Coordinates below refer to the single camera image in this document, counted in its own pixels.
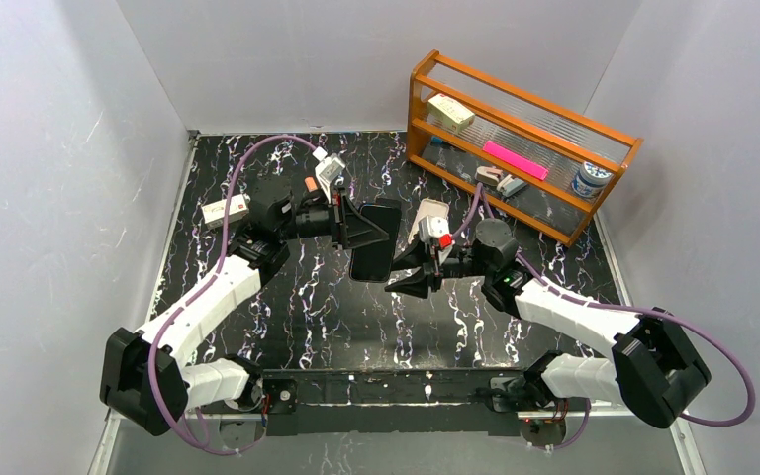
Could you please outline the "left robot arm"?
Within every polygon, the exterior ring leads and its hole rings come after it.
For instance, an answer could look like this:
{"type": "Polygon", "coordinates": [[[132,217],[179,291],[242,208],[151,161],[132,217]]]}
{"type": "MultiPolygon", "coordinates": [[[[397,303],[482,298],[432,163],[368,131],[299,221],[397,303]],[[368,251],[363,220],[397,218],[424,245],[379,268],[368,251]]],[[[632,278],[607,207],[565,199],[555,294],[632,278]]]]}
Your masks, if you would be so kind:
{"type": "Polygon", "coordinates": [[[243,194],[247,213],[225,226],[215,267],[163,314],[134,331],[115,330],[105,346],[99,399],[152,435],[181,430],[190,410],[218,401],[244,409],[264,406],[263,371],[228,355],[193,365],[201,342],[240,304],[258,294],[290,256],[289,241],[328,237],[351,253],[349,276],[388,280],[402,220],[400,201],[354,203],[342,187],[316,187],[300,199],[278,177],[243,194]]]}

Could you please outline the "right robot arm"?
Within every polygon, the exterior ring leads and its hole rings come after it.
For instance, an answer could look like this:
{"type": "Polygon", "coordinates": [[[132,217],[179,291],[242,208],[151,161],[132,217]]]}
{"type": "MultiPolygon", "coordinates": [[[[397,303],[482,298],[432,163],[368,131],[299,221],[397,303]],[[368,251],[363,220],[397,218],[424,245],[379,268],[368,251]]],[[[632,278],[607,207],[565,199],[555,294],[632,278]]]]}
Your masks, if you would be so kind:
{"type": "Polygon", "coordinates": [[[711,382],[712,375],[683,328],[661,311],[609,308],[535,276],[518,260],[519,243],[498,219],[476,225],[458,244],[442,218],[428,217],[391,262],[412,275],[389,292],[426,298],[448,278],[480,277],[486,300],[519,320],[563,333],[595,351],[578,357],[551,350],[523,375],[490,389],[505,402],[544,407],[582,398],[626,406],[655,428],[667,428],[711,382]]]}

